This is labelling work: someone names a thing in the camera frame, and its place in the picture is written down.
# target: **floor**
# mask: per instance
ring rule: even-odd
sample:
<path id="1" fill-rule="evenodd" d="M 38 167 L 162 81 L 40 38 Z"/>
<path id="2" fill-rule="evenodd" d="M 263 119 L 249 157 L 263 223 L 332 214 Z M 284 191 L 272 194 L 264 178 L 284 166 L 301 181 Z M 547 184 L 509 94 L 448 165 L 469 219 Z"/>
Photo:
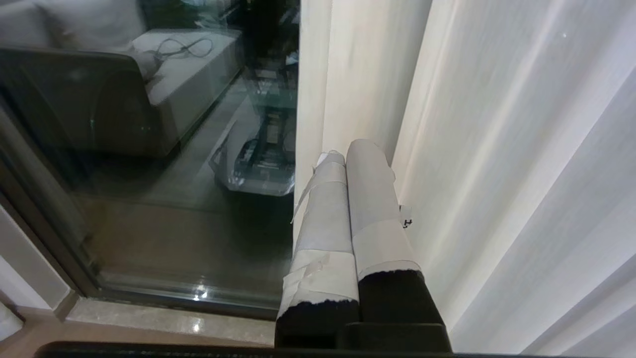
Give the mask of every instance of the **floor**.
<path id="1" fill-rule="evenodd" d="M 239 77 L 169 163 L 100 161 L 74 185 L 92 230 L 84 248 L 103 282 L 167 292 L 203 285 L 238 303 L 278 308 L 293 195 L 232 192 L 209 166 L 233 123 L 258 121 L 247 87 Z"/>
<path id="2" fill-rule="evenodd" d="M 206 336 L 168 333 L 147 329 L 80 322 L 61 323 L 55 317 L 29 315 L 24 328 L 0 342 L 0 358 L 32 357 L 43 345 L 54 341 L 100 341 L 120 343 L 164 343 L 262 347 L 258 343 L 222 340 Z"/>

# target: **cable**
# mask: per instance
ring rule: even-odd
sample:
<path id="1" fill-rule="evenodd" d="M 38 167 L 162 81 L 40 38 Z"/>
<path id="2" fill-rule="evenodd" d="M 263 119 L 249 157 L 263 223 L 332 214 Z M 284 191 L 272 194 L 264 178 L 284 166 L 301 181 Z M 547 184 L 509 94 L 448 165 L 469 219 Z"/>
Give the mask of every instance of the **cable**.
<path id="1" fill-rule="evenodd" d="M 166 43 L 166 42 L 170 42 L 170 41 L 178 43 L 179 45 L 181 45 L 181 48 L 179 50 L 177 50 L 177 51 L 161 53 L 161 47 L 163 46 L 163 44 Z M 192 50 L 190 50 L 190 48 L 192 46 L 196 45 L 199 42 L 203 42 L 203 41 L 209 41 L 210 42 L 210 49 L 204 55 L 197 55 L 194 52 L 192 52 Z M 200 38 L 200 39 L 190 43 L 189 45 L 184 45 L 183 42 L 181 42 L 179 40 L 176 40 L 174 38 L 167 38 L 167 39 L 161 41 L 161 43 L 159 44 L 159 47 L 157 47 L 157 49 L 155 51 L 150 51 L 150 52 L 152 52 L 155 55 L 155 57 L 159 57 L 161 59 L 165 59 L 165 58 L 168 58 L 170 56 L 174 56 L 174 55 L 178 55 L 178 54 L 184 54 L 186 52 L 189 53 L 191 56 L 198 57 L 198 58 L 203 58 L 205 56 L 208 56 L 212 52 L 212 49 L 214 49 L 214 43 L 209 38 Z"/>

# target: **sofa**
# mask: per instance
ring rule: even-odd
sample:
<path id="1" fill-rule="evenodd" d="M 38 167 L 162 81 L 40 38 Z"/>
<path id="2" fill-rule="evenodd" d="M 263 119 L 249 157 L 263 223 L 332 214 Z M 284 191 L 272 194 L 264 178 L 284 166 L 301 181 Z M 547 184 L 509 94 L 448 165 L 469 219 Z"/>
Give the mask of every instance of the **sofa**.
<path id="1" fill-rule="evenodd" d="M 147 30 L 137 0 L 0 0 L 0 86 L 42 145 L 161 158 L 240 71 L 240 42 Z"/>

